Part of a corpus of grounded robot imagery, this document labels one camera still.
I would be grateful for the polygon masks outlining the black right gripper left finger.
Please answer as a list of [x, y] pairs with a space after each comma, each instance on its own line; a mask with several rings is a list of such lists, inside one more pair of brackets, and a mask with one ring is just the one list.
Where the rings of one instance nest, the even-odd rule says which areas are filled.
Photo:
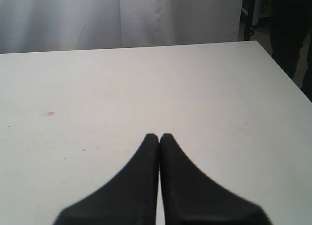
[[147, 134], [133, 157], [100, 189], [65, 208], [56, 225], [154, 225], [159, 140]]

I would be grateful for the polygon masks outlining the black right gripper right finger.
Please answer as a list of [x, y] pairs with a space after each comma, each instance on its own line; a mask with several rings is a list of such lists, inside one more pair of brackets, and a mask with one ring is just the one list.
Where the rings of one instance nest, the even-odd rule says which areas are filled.
[[160, 178], [167, 225], [269, 225], [264, 210], [206, 176], [172, 134], [160, 139]]

